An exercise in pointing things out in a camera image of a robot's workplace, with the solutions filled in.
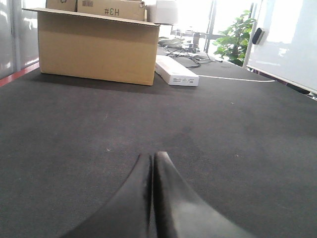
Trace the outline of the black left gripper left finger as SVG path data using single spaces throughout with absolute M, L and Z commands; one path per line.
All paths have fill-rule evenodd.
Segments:
M 152 202 L 152 157 L 138 156 L 112 198 L 64 238 L 146 238 Z

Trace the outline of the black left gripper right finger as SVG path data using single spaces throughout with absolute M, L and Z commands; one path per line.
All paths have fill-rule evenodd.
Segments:
M 153 199 L 159 238 L 253 237 L 209 206 L 164 151 L 154 156 Z

